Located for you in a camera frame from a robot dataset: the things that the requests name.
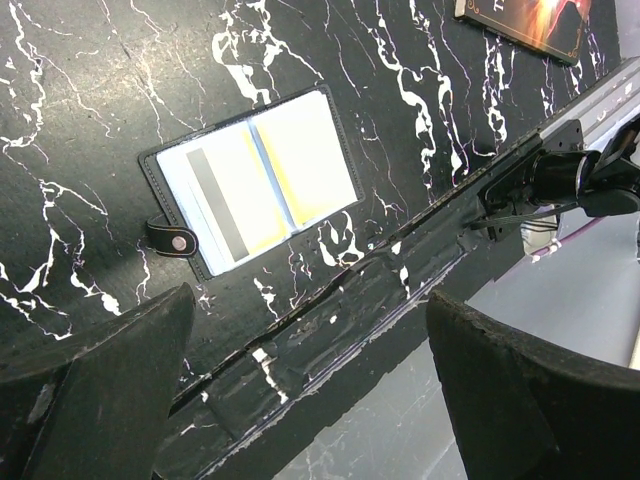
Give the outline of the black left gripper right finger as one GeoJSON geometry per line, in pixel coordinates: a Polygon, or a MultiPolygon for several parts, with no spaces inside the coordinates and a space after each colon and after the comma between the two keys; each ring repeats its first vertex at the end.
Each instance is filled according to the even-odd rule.
{"type": "Polygon", "coordinates": [[[636,479],[639,373],[436,291],[429,344],[470,479],[636,479]]]}

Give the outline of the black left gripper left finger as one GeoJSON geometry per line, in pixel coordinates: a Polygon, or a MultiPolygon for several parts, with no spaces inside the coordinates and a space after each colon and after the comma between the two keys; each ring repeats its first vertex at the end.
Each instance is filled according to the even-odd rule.
{"type": "Polygon", "coordinates": [[[195,316],[183,284],[1,359],[4,479],[149,479],[195,316]]]}

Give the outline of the blue credit card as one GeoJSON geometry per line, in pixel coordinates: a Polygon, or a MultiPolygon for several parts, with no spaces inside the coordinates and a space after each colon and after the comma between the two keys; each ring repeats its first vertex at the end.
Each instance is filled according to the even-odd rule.
{"type": "Polygon", "coordinates": [[[161,207],[152,248],[207,281],[285,243],[365,193],[321,84],[138,157],[161,207]]]}

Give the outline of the thin card seen edge-on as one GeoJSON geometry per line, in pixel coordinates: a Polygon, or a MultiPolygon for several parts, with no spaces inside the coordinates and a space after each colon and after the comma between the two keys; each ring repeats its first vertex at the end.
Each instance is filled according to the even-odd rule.
{"type": "Polygon", "coordinates": [[[248,128],[219,130],[186,159],[234,262],[281,243],[290,228],[248,128]]]}

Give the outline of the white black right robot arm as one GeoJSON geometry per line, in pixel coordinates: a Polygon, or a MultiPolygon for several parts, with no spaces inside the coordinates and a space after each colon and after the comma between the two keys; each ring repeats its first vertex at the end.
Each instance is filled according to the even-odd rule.
{"type": "Polygon", "coordinates": [[[581,209],[589,218],[639,210],[639,118],[616,127],[600,150],[584,146],[582,125],[569,120],[519,156],[479,193],[484,214],[470,222],[493,241],[527,224],[551,228],[543,219],[581,209]]]}

